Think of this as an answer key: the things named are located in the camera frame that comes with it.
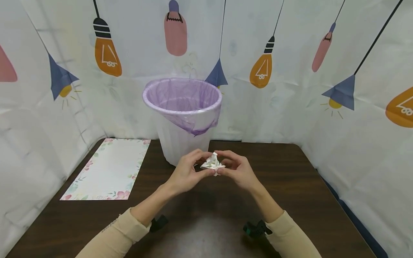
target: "dark brown table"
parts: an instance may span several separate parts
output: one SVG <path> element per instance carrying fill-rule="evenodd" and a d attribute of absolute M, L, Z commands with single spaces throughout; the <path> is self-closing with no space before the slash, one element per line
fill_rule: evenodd
<path fill-rule="evenodd" d="M 59 201 L 99 147 L 100 140 L 10 251 L 12 257 L 75 257 L 101 229 L 148 197 L 174 167 L 153 140 L 128 200 Z M 301 149 L 294 144 L 211 141 L 209 150 L 246 156 L 257 177 L 313 241 L 323 258 L 375 257 Z M 242 230 L 262 216 L 229 178 L 202 180 L 160 212 L 169 223 L 135 244 L 126 257 L 277 257 L 265 239 Z"/>

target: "fabric backdrop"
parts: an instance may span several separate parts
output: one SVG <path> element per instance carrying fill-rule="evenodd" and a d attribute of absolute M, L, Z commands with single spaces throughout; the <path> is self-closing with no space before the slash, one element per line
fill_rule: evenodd
<path fill-rule="evenodd" d="M 399 0 L 177 3 L 169 24 L 168 0 L 97 0 L 109 42 L 93 0 L 0 3 L 16 74 L 0 71 L 0 257 L 98 139 L 157 138 L 141 94 L 165 77 L 219 86 L 214 139 L 298 144 L 388 256 L 411 257 L 413 2 L 373 47 Z"/>

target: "long sleeve shirt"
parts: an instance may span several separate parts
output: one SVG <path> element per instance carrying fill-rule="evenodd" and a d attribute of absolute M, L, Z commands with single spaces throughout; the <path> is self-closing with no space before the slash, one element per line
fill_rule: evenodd
<path fill-rule="evenodd" d="M 274 222 L 266 223 L 273 232 L 268 241 L 283 258 L 321 258 L 307 235 L 286 211 Z M 123 258 L 149 228 L 137 221 L 130 208 L 97 234 L 76 258 Z"/>

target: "person's left hand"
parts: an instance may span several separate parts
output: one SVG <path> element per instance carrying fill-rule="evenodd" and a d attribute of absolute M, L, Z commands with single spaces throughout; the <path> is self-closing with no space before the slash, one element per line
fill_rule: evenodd
<path fill-rule="evenodd" d="M 213 169 L 205 169 L 195 172 L 195 163 L 203 163 L 206 158 L 212 155 L 211 152 L 196 149 L 183 156 L 171 177 L 165 183 L 174 194 L 180 194 L 191 190 L 201 179 L 215 174 Z"/>

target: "crumpled paper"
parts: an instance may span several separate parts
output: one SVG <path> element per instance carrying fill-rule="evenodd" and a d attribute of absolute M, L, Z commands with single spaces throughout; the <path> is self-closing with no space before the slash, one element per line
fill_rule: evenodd
<path fill-rule="evenodd" d="M 218 176 L 218 173 L 216 172 L 218 168 L 224 168 L 224 165 L 221 165 L 221 163 L 217 159 L 218 154 L 213 153 L 209 158 L 206 159 L 204 164 L 201 165 L 202 169 L 213 169 L 215 170 L 214 176 Z"/>

